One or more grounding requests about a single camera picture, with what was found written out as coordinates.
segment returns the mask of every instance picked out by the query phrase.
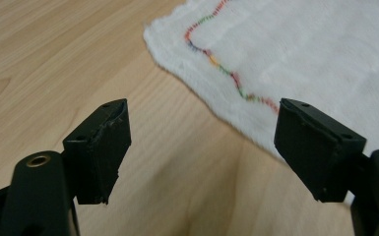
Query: white cloth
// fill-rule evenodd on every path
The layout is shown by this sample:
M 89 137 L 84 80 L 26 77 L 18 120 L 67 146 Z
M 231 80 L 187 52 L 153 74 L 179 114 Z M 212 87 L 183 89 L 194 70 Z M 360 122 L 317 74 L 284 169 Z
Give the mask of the white cloth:
M 209 15 L 191 31 L 190 46 L 185 33 Z M 282 97 L 367 138 L 366 154 L 379 148 L 379 0 L 188 0 L 153 21 L 144 38 L 159 65 L 275 156 L 271 106 Z M 253 101 L 240 95 L 234 75 Z

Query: wooden table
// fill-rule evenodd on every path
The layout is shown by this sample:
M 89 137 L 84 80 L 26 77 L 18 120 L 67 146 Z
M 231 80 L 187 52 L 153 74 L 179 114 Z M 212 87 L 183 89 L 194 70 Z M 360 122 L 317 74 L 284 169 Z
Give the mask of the wooden table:
M 352 235 L 283 163 L 160 69 L 144 25 L 183 0 L 0 1 L 0 188 L 15 164 L 126 97 L 133 144 L 82 235 Z

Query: colorful stitched line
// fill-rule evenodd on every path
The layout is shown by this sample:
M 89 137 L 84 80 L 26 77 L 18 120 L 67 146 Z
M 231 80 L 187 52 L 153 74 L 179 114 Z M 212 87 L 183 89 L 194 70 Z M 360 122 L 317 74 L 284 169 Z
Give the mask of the colorful stitched line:
M 215 66 L 218 70 L 223 72 L 225 75 L 231 77 L 235 83 L 235 86 L 238 90 L 238 93 L 241 95 L 242 98 L 244 98 L 247 101 L 257 101 L 257 102 L 263 103 L 263 104 L 269 106 L 274 113 L 278 114 L 279 113 L 279 107 L 277 106 L 277 104 L 274 101 L 272 101 L 271 98 L 256 95 L 254 93 L 245 92 L 244 89 L 242 88 L 240 78 L 236 72 L 232 72 L 232 71 L 228 70 L 226 67 L 224 67 L 219 62 L 219 60 L 214 56 L 213 52 L 210 49 L 200 48 L 199 46 L 195 45 L 195 43 L 193 43 L 193 41 L 191 39 L 191 33 L 196 28 L 198 28 L 201 24 L 208 22 L 208 21 L 212 20 L 214 17 L 216 17 L 220 13 L 223 6 L 229 1 L 230 0 L 221 0 L 219 2 L 218 6 L 215 8 L 215 10 L 210 15 L 201 18 L 198 22 L 194 23 L 191 27 L 189 27 L 188 30 L 185 32 L 185 35 L 184 35 L 185 41 L 193 51 L 202 52 L 203 54 L 205 54 L 210 59 L 210 63 L 213 66 Z

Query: wood grain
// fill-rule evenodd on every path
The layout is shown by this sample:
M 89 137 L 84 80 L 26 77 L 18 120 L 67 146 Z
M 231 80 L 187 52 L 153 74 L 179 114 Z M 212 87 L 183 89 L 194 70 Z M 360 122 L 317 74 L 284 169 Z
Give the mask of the wood grain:
M 153 62 L 144 25 L 183 2 L 0 1 L 0 188 L 126 97 L 133 144 L 109 205 L 77 207 L 82 235 L 352 235 L 346 206 L 316 203 Z

